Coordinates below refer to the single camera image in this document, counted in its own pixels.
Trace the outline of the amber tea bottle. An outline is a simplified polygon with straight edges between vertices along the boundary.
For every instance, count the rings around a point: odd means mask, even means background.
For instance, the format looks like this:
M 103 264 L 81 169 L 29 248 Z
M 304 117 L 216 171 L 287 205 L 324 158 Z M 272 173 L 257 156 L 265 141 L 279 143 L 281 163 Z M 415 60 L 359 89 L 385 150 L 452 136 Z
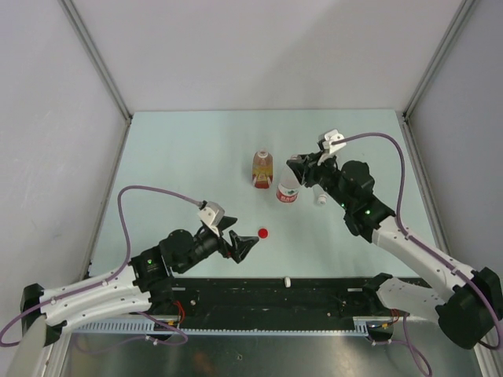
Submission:
M 252 185 L 257 189 L 268 189 L 273 177 L 273 156 L 265 149 L 257 151 L 252 161 Z

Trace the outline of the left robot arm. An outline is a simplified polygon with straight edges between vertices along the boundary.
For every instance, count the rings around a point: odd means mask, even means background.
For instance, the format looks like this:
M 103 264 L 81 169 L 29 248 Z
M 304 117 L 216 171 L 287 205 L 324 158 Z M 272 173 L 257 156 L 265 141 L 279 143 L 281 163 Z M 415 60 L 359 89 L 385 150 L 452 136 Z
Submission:
M 46 324 L 46 344 L 88 323 L 127 313 L 163 314 L 174 304 L 175 275 L 183 274 L 214 253 L 242 262 L 259 242 L 257 236 L 239 236 L 202 224 L 195 234 L 176 229 L 155 247 L 133 257 L 122 269 L 46 290 L 27 286 L 22 295 L 21 320 L 27 333 L 38 318 Z

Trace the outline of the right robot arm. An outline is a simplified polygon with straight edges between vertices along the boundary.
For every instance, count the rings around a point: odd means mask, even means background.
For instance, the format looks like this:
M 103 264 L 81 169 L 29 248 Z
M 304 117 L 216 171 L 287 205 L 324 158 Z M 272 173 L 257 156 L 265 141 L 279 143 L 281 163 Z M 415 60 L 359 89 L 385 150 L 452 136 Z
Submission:
M 367 163 L 351 160 L 338 167 L 334 159 L 318 159 L 317 153 L 301 155 L 287 165 L 302 186 L 320 186 L 343 208 L 352 235 L 394 255 L 427 283 L 417 286 L 381 273 L 362 296 L 368 313 L 397 309 L 429 320 L 466 350 L 482 343 L 491 330 L 502 334 L 501 281 L 494 271 L 477 271 L 417 237 L 396 210 L 374 195 Z

